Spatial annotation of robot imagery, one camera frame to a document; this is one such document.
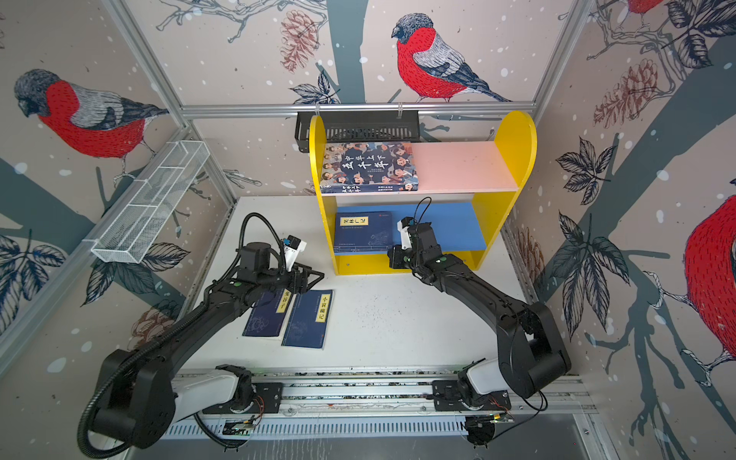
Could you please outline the large illustrated box book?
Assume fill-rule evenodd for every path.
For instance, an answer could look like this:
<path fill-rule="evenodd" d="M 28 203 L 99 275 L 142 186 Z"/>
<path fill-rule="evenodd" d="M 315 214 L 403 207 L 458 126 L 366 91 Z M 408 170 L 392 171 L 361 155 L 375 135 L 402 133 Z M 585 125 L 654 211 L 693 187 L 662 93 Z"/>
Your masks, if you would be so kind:
<path fill-rule="evenodd" d="M 420 188 L 412 145 L 404 142 L 329 143 L 318 177 L 327 195 Z"/>

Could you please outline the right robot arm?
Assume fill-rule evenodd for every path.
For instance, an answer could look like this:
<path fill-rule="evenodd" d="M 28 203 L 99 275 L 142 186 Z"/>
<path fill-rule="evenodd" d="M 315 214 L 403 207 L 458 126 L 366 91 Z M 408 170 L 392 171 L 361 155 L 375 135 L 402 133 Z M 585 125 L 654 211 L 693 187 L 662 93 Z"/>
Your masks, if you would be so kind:
<path fill-rule="evenodd" d="M 463 303 L 494 330 L 498 358 L 479 360 L 459 373 L 459 400 L 480 408 L 506 387 L 525 399 L 563 377 L 572 364 L 551 310 L 527 304 L 476 275 L 459 257 L 445 253 L 431 224 L 406 217 L 397 223 L 401 242 L 387 252 L 392 269 L 408 269 L 423 284 Z"/>

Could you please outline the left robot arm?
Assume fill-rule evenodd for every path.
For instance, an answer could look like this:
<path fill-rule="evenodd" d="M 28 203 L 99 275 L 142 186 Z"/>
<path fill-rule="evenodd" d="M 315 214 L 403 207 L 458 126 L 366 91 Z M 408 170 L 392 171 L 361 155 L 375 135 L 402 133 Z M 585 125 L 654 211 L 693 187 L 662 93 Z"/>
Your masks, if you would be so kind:
<path fill-rule="evenodd" d="M 305 293 L 321 281 L 322 272 L 296 260 L 306 246 L 289 236 L 277 249 L 267 243 L 240 247 L 195 310 L 139 349 L 111 353 L 80 416 L 77 443 L 82 454 L 105 459 L 131 447 L 149 448 L 170 425 L 193 415 L 183 391 L 174 386 L 178 371 L 218 331 L 254 308 L 264 293 Z"/>

